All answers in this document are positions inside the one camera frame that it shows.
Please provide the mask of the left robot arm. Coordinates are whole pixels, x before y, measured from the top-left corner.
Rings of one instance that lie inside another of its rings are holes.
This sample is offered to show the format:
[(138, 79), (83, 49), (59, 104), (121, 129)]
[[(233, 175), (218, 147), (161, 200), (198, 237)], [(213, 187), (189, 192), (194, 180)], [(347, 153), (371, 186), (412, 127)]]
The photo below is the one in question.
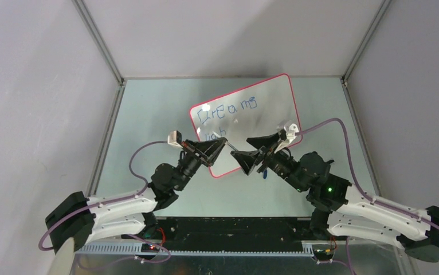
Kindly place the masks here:
[(99, 239), (119, 235), (152, 238), (158, 231), (154, 212), (169, 207), (201, 166), (211, 167), (228, 140), (203, 142), (169, 140), (181, 149), (178, 164), (160, 164), (139, 190), (111, 197), (86, 197), (82, 191), (68, 195), (46, 218), (46, 233), (38, 247), (57, 253), (68, 240), (74, 251)]

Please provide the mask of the pink-framed whiteboard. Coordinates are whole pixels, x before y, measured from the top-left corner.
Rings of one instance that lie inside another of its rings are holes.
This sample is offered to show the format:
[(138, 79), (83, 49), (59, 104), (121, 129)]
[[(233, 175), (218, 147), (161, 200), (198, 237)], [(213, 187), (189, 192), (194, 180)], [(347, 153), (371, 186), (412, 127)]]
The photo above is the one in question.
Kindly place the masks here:
[[(280, 74), (194, 105), (189, 115), (198, 140), (227, 138), (240, 151), (253, 149), (246, 142), (247, 138), (276, 133), (282, 121), (290, 120), (300, 129), (299, 113), (288, 74)], [(288, 147), (301, 142), (302, 138), (296, 136)], [(230, 155), (231, 151), (228, 145), (222, 150), (209, 168), (212, 177), (220, 178), (240, 169)]]

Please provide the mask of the white whiteboard marker pen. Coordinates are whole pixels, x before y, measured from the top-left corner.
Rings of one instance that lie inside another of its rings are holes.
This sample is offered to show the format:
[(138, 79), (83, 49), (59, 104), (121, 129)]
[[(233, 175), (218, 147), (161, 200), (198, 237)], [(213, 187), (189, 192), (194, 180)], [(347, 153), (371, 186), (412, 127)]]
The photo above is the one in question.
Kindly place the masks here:
[(232, 145), (232, 143), (227, 142), (227, 145), (228, 145), (232, 150), (238, 150), (234, 145)]

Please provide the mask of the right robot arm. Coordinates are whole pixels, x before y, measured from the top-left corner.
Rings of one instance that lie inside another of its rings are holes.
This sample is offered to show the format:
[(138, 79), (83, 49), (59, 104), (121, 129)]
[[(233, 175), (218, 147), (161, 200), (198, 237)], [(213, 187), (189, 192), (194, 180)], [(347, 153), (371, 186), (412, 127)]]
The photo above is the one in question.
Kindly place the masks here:
[(270, 169), (315, 208), (310, 232), (316, 239), (358, 237), (383, 242), (425, 262), (439, 261), (439, 207), (417, 209), (362, 191), (330, 172), (331, 161), (315, 151), (295, 160), (284, 148), (285, 131), (247, 142), (254, 151), (230, 154), (247, 175)]

